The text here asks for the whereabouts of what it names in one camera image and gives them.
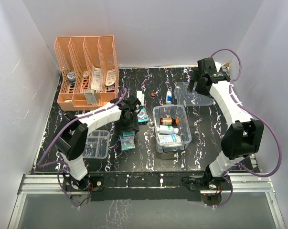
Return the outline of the white green medicine bottle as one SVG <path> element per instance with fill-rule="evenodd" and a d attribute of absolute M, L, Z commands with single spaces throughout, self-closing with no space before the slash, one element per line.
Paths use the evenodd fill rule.
<path fill-rule="evenodd" d="M 157 127 L 157 131 L 159 132 L 159 134 L 163 134 L 163 135 L 171 135 L 171 134 L 179 133 L 178 128 L 174 128 L 173 126 L 166 126 L 166 125 L 160 125 L 159 127 Z"/>

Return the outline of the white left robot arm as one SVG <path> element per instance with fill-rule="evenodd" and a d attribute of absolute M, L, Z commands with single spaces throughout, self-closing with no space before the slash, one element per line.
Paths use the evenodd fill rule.
<path fill-rule="evenodd" d="M 138 112 L 141 108 L 140 99 L 130 96 L 127 99 L 113 99 L 83 115 L 65 116 L 63 127 L 54 139 L 54 145 L 63 155 L 73 178 L 73 185 L 77 189 L 85 190 L 90 183 L 82 156 L 89 134 L 109 123 L 115 124 L 115 131 L 119 136 L 136 134 L 139 131 Z"/>

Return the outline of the clear plastic box lid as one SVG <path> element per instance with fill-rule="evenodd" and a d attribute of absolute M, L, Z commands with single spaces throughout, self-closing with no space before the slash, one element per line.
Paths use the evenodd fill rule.
<path fill-rule="evenodd" d="M 187 90 L 188 82 L 175 83 L 174 97 L 177 104 L 190 106 L 210 106 L 214 104 L 214 99 L 205 95 L 198 94 L 195 90 L 189 92 Z"/>

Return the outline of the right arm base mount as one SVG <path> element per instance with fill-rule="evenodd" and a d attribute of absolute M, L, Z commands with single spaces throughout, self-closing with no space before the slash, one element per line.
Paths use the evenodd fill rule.
<path fill-rule="evenodd" d="M 190 191 L 211 191 L 211 193 L 208 193 L 207 195 L 204 194 L 204 196 L 207 197 L 207 200 L 211 200 L 212 197 L 220 196 L 224 188 L 224 183 L 231 180 L 226 173 L 224 176 L 213 177 L 211 172 L 205 171 L 201 177 L 192 175 L 183 177 L 181 181 Z"/>

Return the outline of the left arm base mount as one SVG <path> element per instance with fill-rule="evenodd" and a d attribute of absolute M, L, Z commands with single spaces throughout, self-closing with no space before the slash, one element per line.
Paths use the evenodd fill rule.
<path fill-rule="evenodd" d="M 101 193 L 105 188 L 105 180 L 103 177 L 85 175 L 80 181 L 69 176 L 67 172 L 63 172 L 63 188 L 67 192 L 86 192 L 89 199 L 93 200 L 95 192 Z"/>

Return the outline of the white gauze packet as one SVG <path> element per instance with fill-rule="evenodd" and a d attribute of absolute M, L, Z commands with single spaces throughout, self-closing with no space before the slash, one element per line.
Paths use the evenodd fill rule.
<path fill-rule="evenodd" d="M 141 105 L 144 106 L 145 95 L 142 91 L 137 91 L 137 98 L 141 102 Z"/>

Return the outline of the brown medicine bottle orange cap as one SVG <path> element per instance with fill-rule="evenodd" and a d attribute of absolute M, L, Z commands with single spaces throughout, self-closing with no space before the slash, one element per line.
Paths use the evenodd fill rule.
<path fill-rule="evenodd" d="M 166 125 L 166 126 L 178 126 L 180 123 L 178 118 L 160 118 L 160 125 Z"/>

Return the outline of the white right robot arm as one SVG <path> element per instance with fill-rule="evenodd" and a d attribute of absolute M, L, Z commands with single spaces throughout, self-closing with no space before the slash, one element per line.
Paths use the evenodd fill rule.
<path fill-rule="evenodd" d="M 220 154 L 200 178 L 202 185 L 215 189 L 225 181 L 227 172 L 259 150 L 264 124 L 244 111 L 239 100 L 232 98 L 231 78 L 227 72 L 217 69 L 212 57 L 200 59 L 197 64 L 198 70 L 193 73 L 187 90 L 213 98 L 228 126 L 221 140 Z"/>

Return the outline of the teal bandage packet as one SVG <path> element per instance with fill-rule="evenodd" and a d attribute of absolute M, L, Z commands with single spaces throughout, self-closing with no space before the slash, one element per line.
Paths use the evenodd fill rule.
<path fill-rule="evenodd" d="M 121 150 L 130 150 L 135 148 L 134 136 L 120 136 Z"/>
<path fill-rule="evenodd" d="M 145 108 L 137 110 L 138 123 L 146 123 L 149 120 L 149 116 Z"/>

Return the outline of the white blue mask packet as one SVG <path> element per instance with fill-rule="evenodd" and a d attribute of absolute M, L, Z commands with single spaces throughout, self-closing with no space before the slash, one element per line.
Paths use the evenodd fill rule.
<path fill-rule="evenodd" d="M 160 144 L 175 144 L 180 143 L 181 138 L 177 134 L 170 134 L 170 135 L 164 135 L 164 134 L 158 134 L 158 139 Z"/>

